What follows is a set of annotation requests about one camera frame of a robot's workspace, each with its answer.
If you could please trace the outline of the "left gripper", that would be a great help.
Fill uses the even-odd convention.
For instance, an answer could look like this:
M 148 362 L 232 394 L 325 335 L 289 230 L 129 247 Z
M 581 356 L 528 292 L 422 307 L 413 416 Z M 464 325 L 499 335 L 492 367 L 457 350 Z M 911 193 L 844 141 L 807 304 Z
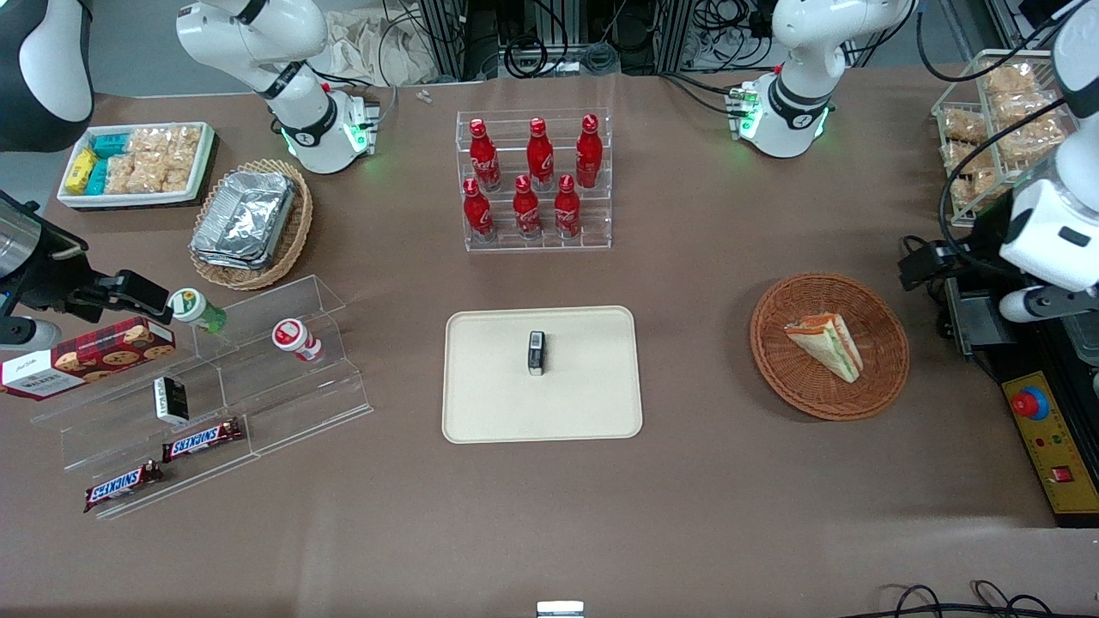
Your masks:
M 1096 220 L 1070 210 L 987 210 L 970 234 L 944 228 L 943 241 L 906 238 L 899 282 L 906 293 L 937 276 L 951 251 L 993 282 L 1019 282 L 999 301 L 1006 320 L 1025 324 L 1096 314 Z

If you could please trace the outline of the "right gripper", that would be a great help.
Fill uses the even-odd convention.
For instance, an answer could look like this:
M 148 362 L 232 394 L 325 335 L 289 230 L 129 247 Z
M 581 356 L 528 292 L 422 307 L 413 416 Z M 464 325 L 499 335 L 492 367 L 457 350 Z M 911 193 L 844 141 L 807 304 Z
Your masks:
M 52 346 L 44 340 L 47 325 L 13 314 L 19 304 L 36 312 L 66 312 L 70 297 L 70 314 L 90 324 L 98 324 L 106 312 L 141 314 L 169 324 L 169 290 L 136 271 L 97 275 L 95 285 L 106 294 L 75 293 L 93 278 L 85 255 L 87 243 L 38 216 L 34 201 L 19 203 L 3 194 L 1 219 L 3 349 L 31 349 L 33 342 Z

